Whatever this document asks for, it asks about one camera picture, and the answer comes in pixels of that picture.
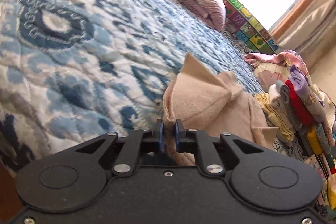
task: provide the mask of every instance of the silver screw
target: silver screw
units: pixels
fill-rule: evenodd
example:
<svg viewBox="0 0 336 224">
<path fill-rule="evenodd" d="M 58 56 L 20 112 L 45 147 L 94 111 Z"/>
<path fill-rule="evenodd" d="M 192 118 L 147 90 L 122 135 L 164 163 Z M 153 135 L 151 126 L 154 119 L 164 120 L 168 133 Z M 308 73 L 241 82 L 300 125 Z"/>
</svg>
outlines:
<svg viewBox="0 0 336 224">
<path fill-rule="evenodd" d="M 174 173 L 171 172 L 171 171 L 164 172 L 164 175 L 165 175 L 166 177 L 171 177 L 173 174 L 174 174 Z"/>
<path fill-rule="evenodd" d="M 131 170 L 131 167 L 127 164 L 118 164 L 113 169 L 118 173 L 127 173 Z"/>
<path fill-rule="evenodd" d="M 26 217 L 24 220 L 24 224 L 35 224 L 35 221 L 31 217 Z"/>
<path fill-rule="evenodd" d="M 223 171 L 223 167 L 218 164 L 210 164 L 207 166 L 207 170 L 209 173 L 220 173 Z"/>
<path fill-rule="evenodd" d="M 302 220 L 301 224 L 313 224 L 313 220 L 309 217 Z"/>
</svg>

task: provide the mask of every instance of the yellow cloth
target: yellow cloth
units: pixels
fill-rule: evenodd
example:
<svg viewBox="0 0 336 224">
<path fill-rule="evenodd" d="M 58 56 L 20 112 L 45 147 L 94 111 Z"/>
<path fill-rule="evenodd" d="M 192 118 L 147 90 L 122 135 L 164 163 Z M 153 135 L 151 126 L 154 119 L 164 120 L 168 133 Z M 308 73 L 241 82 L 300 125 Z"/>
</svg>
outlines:
<svg viewBox="0 0 336 224">
<path fill-rule="evenodd" d="M 336 208 L 336 180 L 334 175 L 328 178 L 328 200 L 330 208 L 334 210 Z"/>
<path fill-rule="evenodd" d="M 279 134 L 283 142 L 291 142 L 294 140 L 294 132 L 288 128 L 281 115 L 271 106 L 271 99 L 268 93 L 259 93 L 254 96 L 263 112 L 267 115 L 270 122 L 279 127 Z"/>
<path fill-rule="evenodd" d="M 307 139 L 314 154 L 321 155 L 323 153 L 323 149 L 319 143 L 319 139 L 316 136 L 315 125 L 313 125 L 311 129 L 308 131 Z"/>
</svg>

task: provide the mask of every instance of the blue and white quilt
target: blue and white quilt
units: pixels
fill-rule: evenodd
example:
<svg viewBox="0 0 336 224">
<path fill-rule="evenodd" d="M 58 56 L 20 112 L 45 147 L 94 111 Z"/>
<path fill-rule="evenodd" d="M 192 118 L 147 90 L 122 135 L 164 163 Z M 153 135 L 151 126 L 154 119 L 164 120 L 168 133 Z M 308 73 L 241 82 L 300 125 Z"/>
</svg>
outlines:
<svg viewBox="0 0 336 224">
<path fill-rule="evenodd" d="M 238 50 L 171 0 L 0 0 L 0 157 L 17 172 L 106 132 L 162 116 L 190 51 L 261 87 Z"/>
</svg>

